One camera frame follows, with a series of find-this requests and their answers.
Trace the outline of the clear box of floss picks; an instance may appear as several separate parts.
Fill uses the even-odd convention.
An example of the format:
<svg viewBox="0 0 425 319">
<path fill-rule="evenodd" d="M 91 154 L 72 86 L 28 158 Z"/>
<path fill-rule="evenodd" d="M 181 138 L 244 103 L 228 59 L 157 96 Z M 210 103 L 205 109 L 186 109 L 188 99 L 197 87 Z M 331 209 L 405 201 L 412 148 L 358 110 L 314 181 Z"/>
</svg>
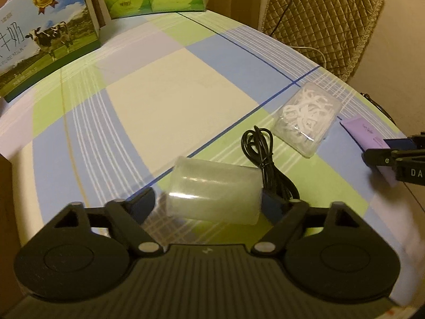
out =
<svg viewBox="0 0 425 319">
<path fill-rule="evenodd" d="M 313 82 L 305 83 L 274 116 L 273 135 L 306 158 L 317 151 L 342 103 Z"/>
</svg>

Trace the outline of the blue milk carton box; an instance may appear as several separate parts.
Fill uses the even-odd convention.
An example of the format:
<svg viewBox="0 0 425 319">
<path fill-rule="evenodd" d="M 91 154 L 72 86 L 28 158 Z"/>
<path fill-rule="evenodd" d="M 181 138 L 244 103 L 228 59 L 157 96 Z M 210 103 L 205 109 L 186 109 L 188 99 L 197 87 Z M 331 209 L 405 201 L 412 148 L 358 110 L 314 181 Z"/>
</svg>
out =
<svg viewBox="0 0 425 319">
<path fill-rule="evenodd" d="M 91 0 L 9 0 L 1 7 L 1 98 L 12 101 L 100 45 Z"/>
</svg>

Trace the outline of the purple card packet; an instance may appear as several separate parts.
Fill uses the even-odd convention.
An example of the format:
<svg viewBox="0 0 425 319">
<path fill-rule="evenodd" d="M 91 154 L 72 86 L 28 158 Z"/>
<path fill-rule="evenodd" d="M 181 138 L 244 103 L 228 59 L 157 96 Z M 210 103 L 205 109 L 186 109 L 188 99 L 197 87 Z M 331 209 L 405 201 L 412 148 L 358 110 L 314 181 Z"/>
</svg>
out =
<svg viewBox="0 0 425 319">
<path fill-rule="evenodd" d="M 388 144 L 383 140 L 380 132 L 378 132 L 365 118 L 356 116 L 346 120 L 341 120 L 340 124 L 351 135 L 356 143 L 363 151 L 370 148 L 389 148 Z M 391 167 L 377 166 L 379 172 L 389 183 L 391 187 L 398 185 L 398 180 Z"/>
</svg>

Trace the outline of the quilted brown chair cushion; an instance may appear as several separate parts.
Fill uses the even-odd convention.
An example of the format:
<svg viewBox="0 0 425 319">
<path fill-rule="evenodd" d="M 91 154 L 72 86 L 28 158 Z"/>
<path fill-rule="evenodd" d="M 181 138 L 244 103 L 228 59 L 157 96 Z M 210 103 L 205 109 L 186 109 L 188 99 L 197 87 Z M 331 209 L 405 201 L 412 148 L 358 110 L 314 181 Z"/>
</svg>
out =
<svg viewBox="0 0 425 319">
<path fill-rule="evenodd" d="M 385 0 L 266 0 L 261 31 L 340 78 L 351 78 Z"/>
</svg>

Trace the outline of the checked bed sheet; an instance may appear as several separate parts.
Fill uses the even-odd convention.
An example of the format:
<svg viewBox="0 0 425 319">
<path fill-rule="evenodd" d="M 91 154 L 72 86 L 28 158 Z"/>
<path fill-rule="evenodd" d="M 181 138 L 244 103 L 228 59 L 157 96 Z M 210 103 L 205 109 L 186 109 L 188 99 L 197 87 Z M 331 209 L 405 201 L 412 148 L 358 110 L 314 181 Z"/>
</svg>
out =
<svg viewBox="0 0 425 319">
<path fill-rule="evenodd" d="M 251 166 L 241 135 L 314 82 L 342 103 L 315 155 L 278 138 L 274 162 L 312 206 L 348 204 L 399 253 L 391 296 L 424 301 L 424 211 L 405 184 L 362 161 L 340 122 L 365 118 L 384 139 L 403 137 L 355 89 L 293 49 L 214 12 L 112 21 L 102 47 L 28 89 L 1 113 L 1 154 L 13 169 L 21 244 L 69 202 L 97 207 L 146 185 L 159 197 L 179 156 Z"/>
</svg>

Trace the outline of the large brown storage box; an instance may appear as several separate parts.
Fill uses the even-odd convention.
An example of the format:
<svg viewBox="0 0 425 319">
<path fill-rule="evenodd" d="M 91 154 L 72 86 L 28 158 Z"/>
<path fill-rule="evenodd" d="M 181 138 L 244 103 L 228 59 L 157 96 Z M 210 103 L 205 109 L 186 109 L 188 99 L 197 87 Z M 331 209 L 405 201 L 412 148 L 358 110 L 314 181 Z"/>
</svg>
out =
<svg viewBox="0 0 425 319">
<path fill-rule="evenodd" d="M 14 273 L 14 259 L 21 248 L 14 213 L 11 163 L 1 156 L 0 179 L 0 288 L 1 314 L 23 297 Z"/>
</svg>

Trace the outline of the clear plastic tub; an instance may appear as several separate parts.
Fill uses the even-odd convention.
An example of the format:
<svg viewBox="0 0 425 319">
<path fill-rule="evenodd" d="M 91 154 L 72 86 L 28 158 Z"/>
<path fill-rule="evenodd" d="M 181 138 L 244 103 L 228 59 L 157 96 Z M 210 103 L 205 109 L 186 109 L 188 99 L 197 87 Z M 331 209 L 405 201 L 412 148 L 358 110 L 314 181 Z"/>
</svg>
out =
<svg viewBox="0 0 425 319">
<path fill-rule="evenodd" d="M 256 225 L 261 209 L 258 168 L 179 157 L 170 174 L 166 214 L 191 220 Z"/>
</svg>

